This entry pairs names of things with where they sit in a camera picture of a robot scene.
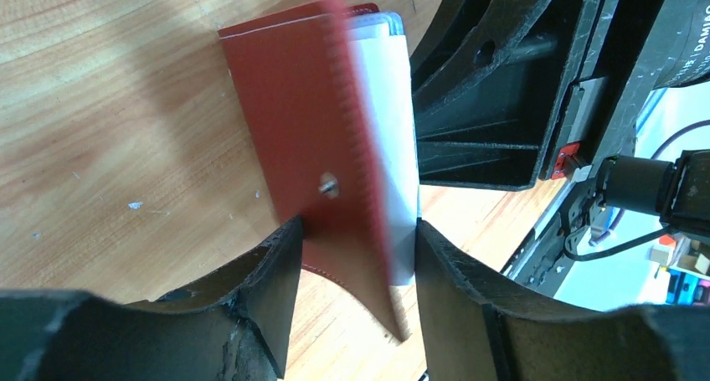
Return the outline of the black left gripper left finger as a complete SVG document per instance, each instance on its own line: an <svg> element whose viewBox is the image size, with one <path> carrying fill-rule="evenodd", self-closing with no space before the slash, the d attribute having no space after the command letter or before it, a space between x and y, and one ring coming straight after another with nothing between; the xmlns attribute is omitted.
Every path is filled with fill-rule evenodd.
<svg viewBox="0 0 710 381"><path fill-rule="evenodd" d="M301 273L299 218L155 301L2 290L4 380L277 380Z"/></svg>

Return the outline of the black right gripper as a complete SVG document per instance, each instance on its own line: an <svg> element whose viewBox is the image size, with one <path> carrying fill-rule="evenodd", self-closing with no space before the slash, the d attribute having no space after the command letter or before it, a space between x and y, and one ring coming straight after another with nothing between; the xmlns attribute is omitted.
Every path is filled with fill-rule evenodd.
<svg viewBox="0 0 710 381"><path fill-rule="evenodd" d="M424 184L519 191L598 167L655 89L682 83L682 0L492 0L434 69L412 70Z"/></svg>

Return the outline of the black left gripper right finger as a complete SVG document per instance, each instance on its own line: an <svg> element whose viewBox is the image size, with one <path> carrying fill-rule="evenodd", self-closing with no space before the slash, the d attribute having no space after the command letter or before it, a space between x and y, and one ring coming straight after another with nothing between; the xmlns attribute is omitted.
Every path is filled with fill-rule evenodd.
<svg viewBox="0 0 710 381"><path fill-rule="evenodd" d="M415 283L432 380L706 380L709 310L601 312L542 295L416 229Z"/></svg>

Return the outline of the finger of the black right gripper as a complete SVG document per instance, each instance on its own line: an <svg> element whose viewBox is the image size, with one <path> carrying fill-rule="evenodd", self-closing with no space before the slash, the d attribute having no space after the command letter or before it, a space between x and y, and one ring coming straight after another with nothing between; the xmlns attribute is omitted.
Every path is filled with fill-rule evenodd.
<svg viewBox="0 0 710 381"><path fill-rule="evenodd" d="M442 0L423 38L411 56L412 70L434 69L436 55L451 56L479 23L492 0Z"/></svg>

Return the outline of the red leather card holder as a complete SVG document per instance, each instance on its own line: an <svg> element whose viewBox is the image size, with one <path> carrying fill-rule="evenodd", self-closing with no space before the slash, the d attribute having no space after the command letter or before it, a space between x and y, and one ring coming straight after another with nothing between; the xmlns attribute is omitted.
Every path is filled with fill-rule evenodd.
<svg viewBox="0 0 710 381"><path fill-rule="evenodd" d="M318 0L219 30L276 218L299 217L302 266L409 337L419 170L402 18Z"/></svg>

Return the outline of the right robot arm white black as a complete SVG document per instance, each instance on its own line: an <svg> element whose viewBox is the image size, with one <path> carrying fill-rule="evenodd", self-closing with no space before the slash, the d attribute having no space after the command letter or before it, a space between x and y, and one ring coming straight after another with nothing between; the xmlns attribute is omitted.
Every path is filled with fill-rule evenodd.
<svg viewBox="0 0 710 381"><path fill-rule="evenodd" d="M582 188L566 230L604 204L666 216L668 163L631 155L653 90L709 79L709 0L442 0L411 58L422 183Z"/></svg>

